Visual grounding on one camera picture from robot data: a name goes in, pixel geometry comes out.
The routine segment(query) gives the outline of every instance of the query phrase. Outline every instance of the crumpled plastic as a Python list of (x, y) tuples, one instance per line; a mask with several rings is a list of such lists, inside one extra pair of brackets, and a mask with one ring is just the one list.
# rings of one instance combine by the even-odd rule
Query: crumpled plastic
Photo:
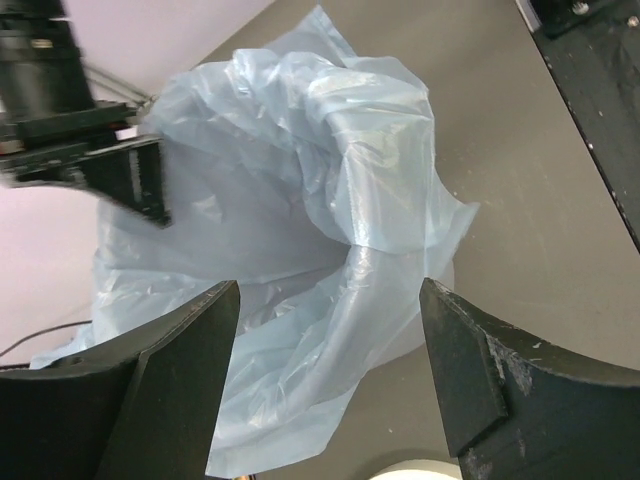
[(317, 7), (263, 49), (173, 78), (145, 128), (165, 140), (174, 224), (101, 203), (78, 349), (235, 279), (239, 330), (207, 474), (321, 453), (477, 210), (438, 178), (427, 88), (396, 59), (358, 57)]

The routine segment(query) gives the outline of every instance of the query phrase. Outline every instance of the white round object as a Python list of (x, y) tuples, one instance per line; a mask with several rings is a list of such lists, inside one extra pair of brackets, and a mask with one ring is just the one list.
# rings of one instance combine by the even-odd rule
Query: white round object
[(380, 472), (371, 480), (462, 480), (462, 472), (449, 463), (414, 460)]

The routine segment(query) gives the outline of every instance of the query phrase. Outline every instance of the wire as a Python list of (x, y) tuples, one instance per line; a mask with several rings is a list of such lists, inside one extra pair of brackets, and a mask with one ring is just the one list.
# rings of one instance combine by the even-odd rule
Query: wire
[(63, 325), (58, 325), (57, 327), (46, 328), (44, 330), (40, 330), (38, 332), (32, 333), (31, 335), (27, 335), (26, 337), (24, 337), (22, 340), (18, 340), (16, 343), (11, 345), (6, 350), (1, 351), (0, 352), (0, 358), (4, 357), (5, 355), (7, 355), (7, 354), (9, 354), (11, 352), (13, 352), (20, 345), (22, 345), (23, 343), (28, 342), (29, 340), (33, 340), (34, 338), (41, 337), (42, 335), (46, 335), (48, 333), (57, 332), (58, 330), (65, 330), (67, 328), (81, 327), (83, 325), (89, 325), (90, 323), (91, 323), (90, 321), (65, 323)]

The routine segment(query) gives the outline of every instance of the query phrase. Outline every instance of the wall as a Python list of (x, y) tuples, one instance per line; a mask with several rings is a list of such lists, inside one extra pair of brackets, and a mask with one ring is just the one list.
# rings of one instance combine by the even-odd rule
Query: wall
[[(66, 0), (92, 63), (149, 93), (187, 70), (273, 0)], [(104, 91), (96, 90), (109, 99)], [(90, 317), (96, 200), (56, 188), (0, 185), (0, 351), (43, 328)], [(73, 330), (29, 342), (0, 364), (28, 361)]]

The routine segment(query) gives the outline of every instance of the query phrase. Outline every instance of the screw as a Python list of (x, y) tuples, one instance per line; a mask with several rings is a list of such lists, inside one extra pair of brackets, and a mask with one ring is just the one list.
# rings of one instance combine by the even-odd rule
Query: screw
[(586, 15), (589, 12), (589, 4), (585, 2), (576, 2), (571, 8), (576, 15)]

